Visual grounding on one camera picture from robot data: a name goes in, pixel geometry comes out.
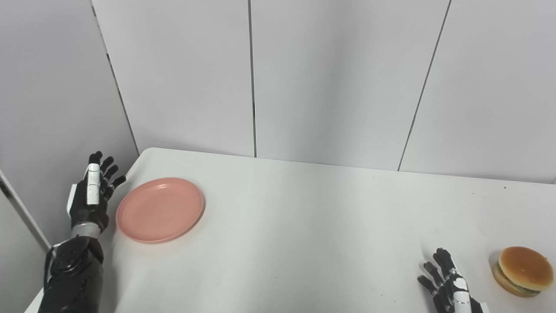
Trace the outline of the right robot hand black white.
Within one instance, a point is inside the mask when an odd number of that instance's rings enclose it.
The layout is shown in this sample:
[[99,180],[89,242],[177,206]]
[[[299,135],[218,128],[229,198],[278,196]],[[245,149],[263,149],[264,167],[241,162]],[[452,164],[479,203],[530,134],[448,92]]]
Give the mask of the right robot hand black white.
[[480,303],[470,294],[467,280],[457,271],[451,254],[444,248],[437,248],[432,258],[436,262],[423,263],[428,273],[417,277],[417,281],[427,290],[437,313],[489,313],[486,303]]

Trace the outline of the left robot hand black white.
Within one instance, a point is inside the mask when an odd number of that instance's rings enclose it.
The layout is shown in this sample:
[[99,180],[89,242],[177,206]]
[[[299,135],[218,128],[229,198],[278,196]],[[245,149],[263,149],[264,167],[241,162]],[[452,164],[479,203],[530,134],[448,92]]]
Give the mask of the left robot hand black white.
[[67,211],[71,218],[72,237],[98,238],[108,228],[109,200],[126,181],[126,176],[113,178],[118,170],[112,156],[104,158],[101,151],[89,156],[83,179],[72,184],[68,197]]

